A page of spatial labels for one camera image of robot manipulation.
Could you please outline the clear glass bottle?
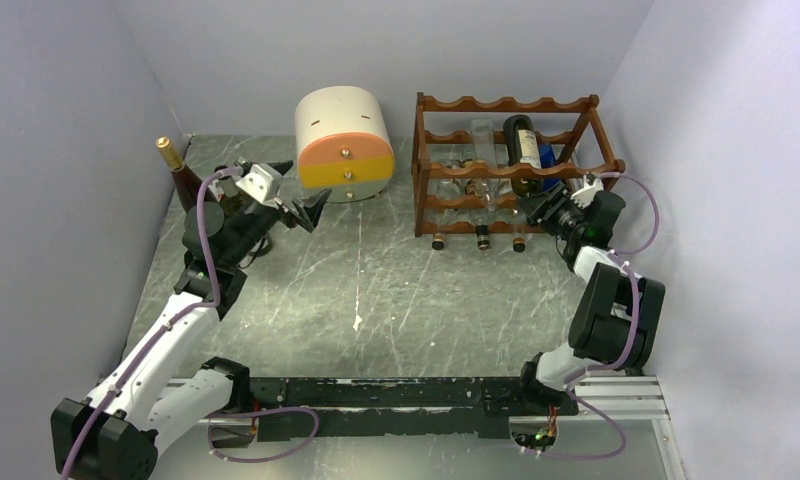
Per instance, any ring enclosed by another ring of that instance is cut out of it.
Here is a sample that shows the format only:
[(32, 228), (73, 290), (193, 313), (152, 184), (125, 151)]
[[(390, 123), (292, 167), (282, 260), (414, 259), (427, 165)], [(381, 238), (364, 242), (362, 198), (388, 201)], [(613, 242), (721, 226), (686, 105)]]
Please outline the clear glass bottle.
[[(490, 169), (499, 167), (496, 156), (493, 123), (488, 118), (476, 118), (470, 123), (470, 134), (473, 146), (473, 160), (475, 165), (484, 165)], [(489, 212), (498, 209), (498, 198), (502, 190), (502, 179), (477, 178), (474, 188), (478, 197)]]

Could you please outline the dark wine bottle white label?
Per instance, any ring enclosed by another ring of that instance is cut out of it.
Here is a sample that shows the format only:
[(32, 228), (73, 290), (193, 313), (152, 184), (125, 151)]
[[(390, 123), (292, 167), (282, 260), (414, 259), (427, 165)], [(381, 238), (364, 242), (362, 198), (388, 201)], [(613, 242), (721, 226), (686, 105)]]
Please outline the dark wine bottle white label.
[[(541, 155), (532, 119), (527, 115), (512, 115), (503, 124), (504, 139), (509, 166), (529, 165), (541, 169)], [(542, 180), (514, 178), (511, 180), (513, 192), (519, 197), (527, 197), (541, 191)]]

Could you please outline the dark gold-capped wine bottle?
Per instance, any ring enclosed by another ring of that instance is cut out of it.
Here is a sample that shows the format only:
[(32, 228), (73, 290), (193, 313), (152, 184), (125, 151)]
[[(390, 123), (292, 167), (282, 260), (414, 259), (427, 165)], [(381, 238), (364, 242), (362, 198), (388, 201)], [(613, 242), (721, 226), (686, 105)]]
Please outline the dark gold-capped wine bottle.
[(156, 148), (170, 170), (176, 195), (185, 212), (194, 208), (199, 200), (201, 203), (216, 200), (209, 188), (202, 186), (202, 180), (185, 163), (169, 137), (159, 137)]

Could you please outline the dark green labelled wine bottle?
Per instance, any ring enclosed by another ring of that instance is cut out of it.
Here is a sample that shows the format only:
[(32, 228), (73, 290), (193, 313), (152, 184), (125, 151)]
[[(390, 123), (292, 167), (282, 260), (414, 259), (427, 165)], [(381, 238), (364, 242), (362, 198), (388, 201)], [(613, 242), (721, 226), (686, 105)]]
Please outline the dark green labelled wine bottle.
[[(233, 176), (222, 175), (216, 180), (216, 185), (218, 202), (226, 217), (233, 217), (253, 204), (253, 199), (237, 186)], [(243, 268), (251, 265), (255, 259), (267, 255), (272, 248), (272, 240), (269, 237), (262, 238), (250, 252), (250, 259)]]

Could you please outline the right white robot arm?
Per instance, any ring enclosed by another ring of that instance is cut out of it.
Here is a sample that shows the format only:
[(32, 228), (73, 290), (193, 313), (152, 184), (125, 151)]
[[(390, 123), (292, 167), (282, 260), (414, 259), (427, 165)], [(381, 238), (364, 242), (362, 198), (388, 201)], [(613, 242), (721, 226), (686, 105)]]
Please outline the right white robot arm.
[(665, 285), (635, 272), (609, 243), (626, 202), (604, 189), (580, 207), (562, 185), (524, 197), (519, 209), (532, 225), (564, 242), (560, 258), (585, 282), (567, 339), (534, 361), (534, 376), (515, 391), (518, 406), (538, 414), (586, 374), (643, 366), (652, 353)]

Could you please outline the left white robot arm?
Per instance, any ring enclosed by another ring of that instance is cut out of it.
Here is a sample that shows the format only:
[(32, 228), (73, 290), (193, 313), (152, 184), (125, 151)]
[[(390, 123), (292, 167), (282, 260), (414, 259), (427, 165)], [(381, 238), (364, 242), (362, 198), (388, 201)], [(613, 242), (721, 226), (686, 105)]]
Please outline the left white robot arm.
[(164, 310), (139, 343), (83, 400), (63, 399), (50, 427), (64, 479), (147, 479), (160, 455), (200, 420), (258, 411), (248, 367), (219, 357), (165, 389), (195, 346), (231, 310), (246, 281), (241, 261), (276, 224), (313, 231), (331, 195), (283, 200), (292, 168), (240, 162), (214, 172), (187, 211), (185, 266)]

